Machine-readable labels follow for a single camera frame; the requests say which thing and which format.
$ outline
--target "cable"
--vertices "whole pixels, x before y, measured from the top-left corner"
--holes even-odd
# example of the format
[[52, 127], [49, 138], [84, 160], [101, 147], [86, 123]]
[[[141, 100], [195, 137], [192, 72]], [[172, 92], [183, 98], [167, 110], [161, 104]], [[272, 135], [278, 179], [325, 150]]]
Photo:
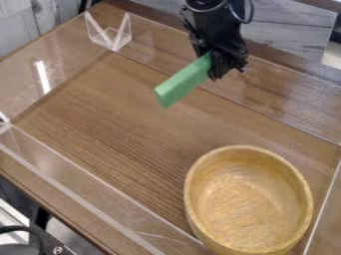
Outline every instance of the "cable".
[[231, 6], [231, 1], [227, 2], [227, 7], [228, 7], [228, 11], [232, 15], [232, 17], [235, 18], [236, 21], [239, 21], [239, 23], [242, 24], [248, 24], [252, 20], [252, 16], [254, 16], [254, 4], [252, 4], [252, 0], [247, 0], [248, 4], [250, 4], [250, 15], [247, 19], [242, 19], [238, 14], [235, 13], [232, 6]]

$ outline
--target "black cable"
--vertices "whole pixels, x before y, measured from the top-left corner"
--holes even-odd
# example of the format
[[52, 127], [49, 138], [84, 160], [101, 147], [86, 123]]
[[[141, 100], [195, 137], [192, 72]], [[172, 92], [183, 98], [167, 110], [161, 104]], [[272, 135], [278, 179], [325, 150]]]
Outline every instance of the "black cable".
[[25, 231], [25, 232], [29, 232], [30, 234], [33, 234], [36, 236], [37, 242], [38, 242], [38, 255], [44, 255], [44, 242], [42, 242], [40, 232], [37, 230], [29, 228], [29, 227], [25, 227], [25, 226], [0, 227], [0, 235], [6, 234], [9, 232], [16, 232], [16, 231]]
[[252, 16], [254, 16], [254, 4], [252, 4], [252, 0], [247, 0], [248, 4], [250, 4], [250, 15], [247, 19], [242, 19], [238, 14], [234, 11], [234, 8], [231, 6], [231, 1], [227, 2], [227, 7], [228, 7], [228, 11], [232, 15], [232, 17], [235, 18], [236, 21], [239, 21], [239, 23], [242, 24], [248, 24], [252, 20]]

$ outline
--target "green foam block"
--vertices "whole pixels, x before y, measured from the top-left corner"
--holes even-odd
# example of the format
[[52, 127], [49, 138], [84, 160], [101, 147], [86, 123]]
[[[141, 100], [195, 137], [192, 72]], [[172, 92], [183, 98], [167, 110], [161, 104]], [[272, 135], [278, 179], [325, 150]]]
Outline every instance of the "green foam block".
[[208, 79], [210, 67], [210, 54], [205, 53], [155, 88], [157, 101], [164, 108], [183, 99]]

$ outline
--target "white wall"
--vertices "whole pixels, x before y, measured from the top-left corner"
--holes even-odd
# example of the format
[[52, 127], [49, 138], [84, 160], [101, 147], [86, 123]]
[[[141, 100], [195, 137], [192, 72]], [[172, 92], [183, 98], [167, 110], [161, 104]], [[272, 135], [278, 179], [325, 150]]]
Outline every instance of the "white wall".
[[0, 0], [0, 57], [77, 15], [78, 0]]

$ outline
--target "screw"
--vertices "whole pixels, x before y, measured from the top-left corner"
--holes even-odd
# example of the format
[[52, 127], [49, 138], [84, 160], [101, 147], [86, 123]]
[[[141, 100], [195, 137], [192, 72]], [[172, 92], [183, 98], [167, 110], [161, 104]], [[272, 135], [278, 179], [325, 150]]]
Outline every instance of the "screw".
[[54, 255], [60, 255], [62, 253], [62, 248], [61, 247], [56, 247], [54, 249], [53, 249], [53, 254]]

